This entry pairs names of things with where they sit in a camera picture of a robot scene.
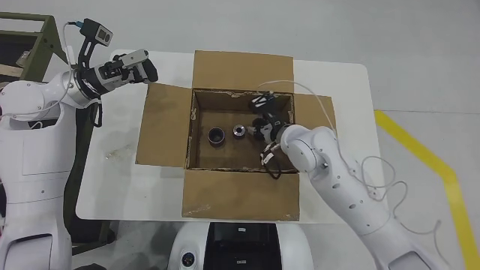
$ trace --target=yellow tape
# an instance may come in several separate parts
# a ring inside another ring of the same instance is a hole
[[[379,110],[375,111],[375,119],[381,128],[442,178],[448,204],[450,205],[451,216],[453,217],[455,230],[457,231],[458,241],[460,242],[465,269],[480,269],[479,251],[476,247],[467,208],[465,207],[455,171],[400,125],[395,123],[384,112]]]

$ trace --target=open cardboard box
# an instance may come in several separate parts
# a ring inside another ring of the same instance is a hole
[[[299,175],[288,158],[280,157],[283,174],[274,180],[260,164],[266,144],[252,136],[233,138],[234,125],[251,125],[258,116],[248,110],[248,101],[259,94],[260,83],[293,79],[290,57],[195,52],[193,88],[149,85],[136,163],[186,169],[183,217],[298,221]],[[315,96],[294,94],[292,83],[264,89],[275,92],[285,122],[328,126]],[[332,99],[320,99],[334,121]],[[213,127],[225,131],[220,148],[207,140]]]

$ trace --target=metal ring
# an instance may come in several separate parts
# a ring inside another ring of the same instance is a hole
[[[233,127],[233,137],[237,140],[242,139],[245,137],[245,131],[245,126],[237,124]]]
[[[219,127],[213,127],[208,132],[208,142],[215,148],[222,146],[225,143],[225,132]]]

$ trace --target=floor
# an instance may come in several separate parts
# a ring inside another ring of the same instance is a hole
[[[57,23],[89,17],[105,24],[115,37],[111,47],[97,49],[93,64],[117,48],[247,51],[361,63],[369,72],[374,109],[385,111],[455,169],[480,244],[480,0],[0,0],[0,11],[52,14]],[[67,38],[81,42],[72,31]],[[465,269],[440,177],[378,131],[382,156],[409,183],[399,217],[414,230],[429,230],[440,219],[439,249],[452,269]],[[400,198],[393,190],[389,204]],[[75,256],[73,265],[164,269],[180,225],[121,222],[117,242]],[[374,267],[348,227],[303,228],[317,269]],[[434,253],[431,236],[413,237]]]

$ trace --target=white table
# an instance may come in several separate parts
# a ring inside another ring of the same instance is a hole
[[[116,54],[131,50],[116,50]],[[149,52],[159,83],[191,88],[193,53]],[[318,95],[332,97],[344,152],[357,161],[380,156],[367,69],[360,64],[294,61],[295,81]],[[95,128],[79,192],[76,213],[83,219],[128,221],[205,221],[182,217],[184,170],[135,164],[147,85],[126,85],[105,94],[103,127]],[[295,86],[296,93],[307,93]],[[383,185],[382,165],[368,162],[368,174]],[[343,221],[323,202],[308,177],[300,174],[300,221]]]

